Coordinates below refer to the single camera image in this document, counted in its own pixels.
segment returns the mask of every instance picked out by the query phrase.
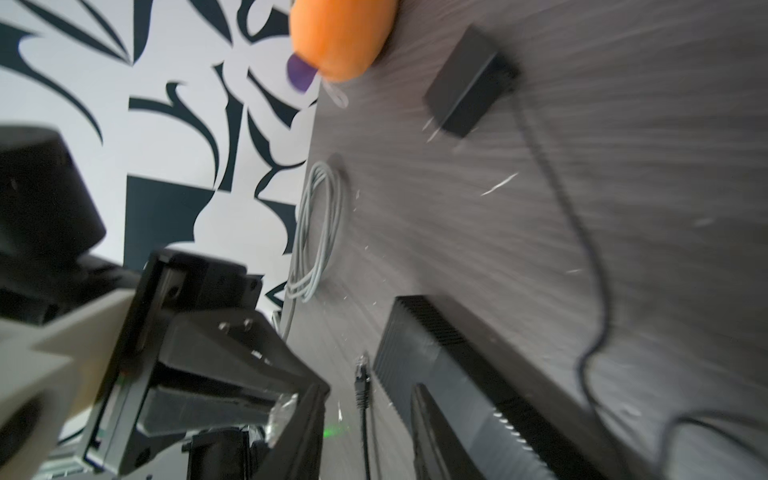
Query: black cable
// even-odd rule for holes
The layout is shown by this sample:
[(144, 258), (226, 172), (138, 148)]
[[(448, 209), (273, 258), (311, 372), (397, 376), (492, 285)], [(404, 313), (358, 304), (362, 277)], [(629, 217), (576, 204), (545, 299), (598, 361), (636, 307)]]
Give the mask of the black cable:
[[(515, 121), (518, 124), (523, 140), (530, 150), (531, 156), (533, 157), (539, 170), (544, 175), (545, 180), (552, 189), (555, 200), (558, 202), (563, 216), (568, 222), (568, 226), (571, 228), (571, 230), (573, 230), (573, 233), (576, 236), (578, 242), (583, 247), (584, 253), (586, 254), (590, 264), (595, 283), (598, 286), (598, 292), (601, 301), (601, 329), (598, 333), (598, 336), (594, 339), (594, 342), (584, 351), (584, 353), (581, 354), (581, 357), (579, 357), (576, 366), (576, 373), (578, 376), (579, 386), (581, 387), (581, 391), (584, 393), (584, 397), (587, 399), (587, 404), (589, 405), (595, 421), (600, 426), (602, 432), (605, 435), (605, 438), (611, 444), (611, 447), (613, 447), (624, 477), (627, 480), (631, 480), (633, 476), (631, 474), (627, 458), (624, 455), (624, 450), (622, 449), (619, 441), (600, 417), (598, 412), (598, 409), (602, 409), (604, 411), (607, 410), (595, 397), (587, 377), (592, 358), (597, 355), (603, 348), (605, 348), (608, 340), (611, 337), (612, 328), (614, 326), (614, 299), (613, 293), (611, 291), (608, 272), (602, 262), (597, 244), (592, 240), (592, 237), (589, 234), (589, 230), (587, 230), (587, 228), (584, 226), (584, 223), (581, 221), (581, 218), (578, 216), (576, 209), (571, 202), (570, 197), (568, 196), (568, 192), (565, 190), (562, 182), (560, 182), (560, 178), (554, 171), (554, 168), (549, 163), (544, 149), (538, 143), (536, 137), (533, 135), (531, 128), (528, 126), (525, 113), (519, 104), (517, 95), (513, 94), (511, 98), (513, 104), (512, 113), (515, 116)], [(768, 457), (766, 457), (761, 451), (743, 441), (738, 436), (733, 435), (732, 433), (723, 430), (722, 428), (713, 425), (712, 423), (702, 420), (701, 417), (737, 423), (764, 433), (768, 432), (768, 424), (741, 414), (713, 410), (700, 410), (678, 415), (665, 424), (661, 436), (660, 453), (656, 466), (656, 476), (659, 480), (664, 480), (665, 478), (664, 476), (667, 463), (670, 458), (670, 450), (674, 437), (674, 431), (682, 425), (697, 425), (699, 427), (708, 429), (711, 432), (715, 432), (724, 439), (740, 447), (745, 452), (751, 454), (761, 464), (768, 468)]]
[[(713, 418), (719, 418), (720, 420), (727, 421), (727, 422), (734, 422), (734, 423), (741, 423), (742, 425), (749, 426), (751, 428), (760, 430), (762, 432), (765, 432), (764, 425), (761, 425), (760, 422), (754, 419), (750, 419), (748, 417), (742, 417), (741, 415), (730, 415), (725, 412), (712, 412)], [(667, 477), (667, 463), (669, 462), (669, 459), (671, 457), (671, 450), (672, 450), (672, 440), (674, 438), (675, 430), (678, 427), (681, 427), (683, 425), (696, 425), (699, 427), (702, 427), (704, 429), (710, 430), (711, 432), (715, 432), (719, 436), (723, 437), (724, 439), (728, 440), (729, 442), (733, 443), (734, 445), (740, 447), (745, 452), (752, 455), (758, 462), (763, 464), (763, 466), (768, 469), (768, 457), (766, 457), (760, 450), (756, 449), (749, 443), (743, 441), (738, 436), (722, 429), (721, 427), (718, 427), (717, 425), (713, 425), (712, 423), (707, 422), (706, 420), (702, 420), (700, 418), (697, 418), (698, 414), (696, 413), (684, 413), (682, 415), (678, 415), (677, 417), (673, 418), (667, 424), (664, 426), (664, 431), (661, 434), (661, 445), (659, 448), (659, 459), (656, 465), (656, 477), (659, 480), (664, 480)]]
[(603, 348), (605, 348), (608, 339), (611, 337), (611, 332), (613, 329), (614, 297), (613, 292), (611, 291), (611, 283), (608, 278), (608, 271), (603, 265), (598, 245), (592, 240), (589, 230), (587, 230), (587, 228), (584, 226), (584, 223), (581, 221), (581, 218), (578, 216), (578, 213), (576, 212), (576, 209), (571, 202), (571, 198), (568, 196), (568, 192), (565, 190), (563, 183), (560, 182), (560, 177), (558, 176), (557, 172), (554, 171), (554, 168), (549, 163), (547, 154), (544, 152), (544, 149), (538, 143), (536, 137), (531, 131), (531, 128), (528, 126), (525, 114), (518, 101), (518, 96), (513, 94), (511, 96), (511, 101), (512, 113), (515, 116), (515, 122), (517, 123), (518, 128), (522, 134), (523, 141), (530, 150), (531, 156), (538, 166), (538, 169), (541, 171), (541, 174), (544, 175), (545, 180), (549, 184), (549, 187), (554, 194), (554, 198), (558, 202), (563, 216), (568, 222), (568, 226), (571, 228), (573, 234), (576, 236), (576, 239), (581, 244), (581, 247), (584, 250), (584, 254), (587, 256), (587, 261), (590, 264), (590, 268), (594, 276), (594, 281), (598, 287), (601, 304), (600, 331), (592, 344), (584, 351), (584, 353), (581, 354), (581, 357), (578, 359), (576, 365), (576, 374), (581, 391), (584, 393), (584, 397), (587, 399), (587, 404), (589, 405), (591, 414), (594, 417), (595, 422), (597, 422), (600, 429), (604, 433), (605, 438), (608, 439), (612, 449), (616, 454), (619, 467), (621, 469), (621, 474), (625, 479), (630, 480), (632, 479), (632, 474), (629, 468), (629, 464), (627, 463), (627, 458), (624, 455), (624, 450), (619, 444), (619, 441), (614, 437), (611, 430), (608, 429), (607, 425), (605, 425), (602, 417), (600, 417), (598, 412), (600, 403), (592, 392), (592, 388), (587, 378), (592, 357), (597, 355)]
[(65, 436), (63, 439), (59, 439), (56, 445), (63, 445), (66, 442), (69, 442), (70, 440), (75, 439), (76, 437), (82, 435), (83, 431), (84, 429), (79, 429), (70, 433), (69, 435)]
[(366, 410), (371, 400), (371, 376), (368, 374), (368, 355), (363, 355), (357, 361), (355, 371), (355, 400), (360, 410), (360, 435), (362, 436), (362, 462), (366, 467), (366, 480), (371, 480), (371, 467), (368, 454), (368, 418)]
[(371, 465), (368, 458), (368, 419), (366, 410), (360, 410), (360, 433), (362, 434), (362, 462), (366, 466), (366, 480), (371, 480)]

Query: black and white patterned wall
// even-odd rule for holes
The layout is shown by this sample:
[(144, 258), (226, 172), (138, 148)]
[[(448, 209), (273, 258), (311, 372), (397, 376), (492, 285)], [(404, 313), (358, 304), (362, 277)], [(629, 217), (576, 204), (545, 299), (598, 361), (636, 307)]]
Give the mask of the black and white patterned wall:
[(58, 129), (140, 269), (170, 246), (263, 275), (282, 306), (318, 81), (286, 76), (290, 0), (3, 0), (0, 123)]

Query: black power adapter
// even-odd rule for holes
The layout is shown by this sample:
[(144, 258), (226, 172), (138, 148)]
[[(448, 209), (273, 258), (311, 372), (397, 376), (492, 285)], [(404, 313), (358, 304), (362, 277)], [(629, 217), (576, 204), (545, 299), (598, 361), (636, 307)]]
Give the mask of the black power adapter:
[(441, 129), (466, 137), (493, 102), (513, 88), (517, 76), (518, 69), (498, 46), (470, 25), (424, 101)]

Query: gray cable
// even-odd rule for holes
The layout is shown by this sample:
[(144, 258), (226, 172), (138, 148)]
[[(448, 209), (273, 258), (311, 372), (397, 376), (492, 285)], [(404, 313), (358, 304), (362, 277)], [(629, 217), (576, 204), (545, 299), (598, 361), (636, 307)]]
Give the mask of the gray cable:
[[(323, 182), (326, 183), (326, 212), (323, 218), (323, 229), (320, 232), (317, 252), (314, 255), (314, 263), (310, 265), (311, 253), (309, 250), (310, 216), (312, 214), (312, 199), (317, 188)], [(291, 258), (288, 281), (285, 286), (285, 300), (283, 313), (276, 318), (273, 314), (273, 322), (280, 325), (283, 340), (288, 338), (290, 326), (293, 322), (293, 314), (296, 309), (296, 299), (307, 303), (315, 294), (323, 271), (328, 265), (328, 260), (333, 251), (333, 243), (336, 241), (336, 231), (339, 229), (341, 217), (341, 182), (336, 172), (325, 162), (317, 162), (310, 168), (307, 175), (304, 192), (301, 194), (299, 213), (296, 220), (296, 236), (293, 238), (293, 256)]]

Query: wood grain surface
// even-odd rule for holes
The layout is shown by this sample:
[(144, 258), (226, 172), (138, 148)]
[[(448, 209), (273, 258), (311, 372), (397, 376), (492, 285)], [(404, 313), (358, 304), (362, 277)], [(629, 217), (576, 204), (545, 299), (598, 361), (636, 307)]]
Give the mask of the wood grain surface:
[[(354, 364), (375, 355), (393, 298), (410, 293), (449, 296), (482, 319), (478, 331), (503, 336), (561, 391), (534, 403), (615, 474), (594, 426), (556, 405), (583, 406), (574, 362), (598, 331), (599, 303), (515, 103), (502, 98), (463, 140), (427, 142), (434, 125), (422, 130), (422, 96), (470, 23), (520, 64), (517, 102), (601, 248), (617, 330), (591, 381), (643, 459), (638, 474), (674, 415), (766, 421), (768, 4), (403, 0), (382, 60), (340, 85), (349, 107), (321, 94), (310, 150), (347, 186), (332, 264), (289, 340), (333, 387), (326, 425), (343, 433), (325, 441), (322, 478), (362, 478)], [(380, 389), (373, 410), (374, 478), (413, 478), (410, 437)], [(718, 425), (766, 451), (768, 435)], [(667, 474), (768, 470), (687, 426)]]

